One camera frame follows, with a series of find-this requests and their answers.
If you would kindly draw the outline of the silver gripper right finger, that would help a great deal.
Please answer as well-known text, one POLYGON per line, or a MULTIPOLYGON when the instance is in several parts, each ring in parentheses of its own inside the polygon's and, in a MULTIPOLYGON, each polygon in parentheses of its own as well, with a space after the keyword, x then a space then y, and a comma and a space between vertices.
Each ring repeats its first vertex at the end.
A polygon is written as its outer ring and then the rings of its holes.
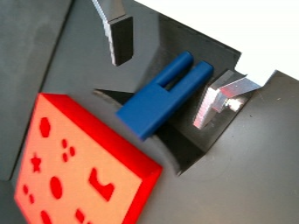
POLYGON ((202 130, 224 109, 238 112, 246 103, 242 95, 259 88, 260 86, 247 77, 220 76, 208 86, 192 125, 202 130))

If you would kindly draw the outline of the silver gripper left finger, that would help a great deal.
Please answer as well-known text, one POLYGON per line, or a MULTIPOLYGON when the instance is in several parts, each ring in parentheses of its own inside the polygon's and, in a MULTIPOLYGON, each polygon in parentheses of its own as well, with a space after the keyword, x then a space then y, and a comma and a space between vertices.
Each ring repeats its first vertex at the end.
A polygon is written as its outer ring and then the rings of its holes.
POLYGON ((134 56, 134 18, 123 0, 91 0, 103 21, 112 64, 123 65, 134 56))

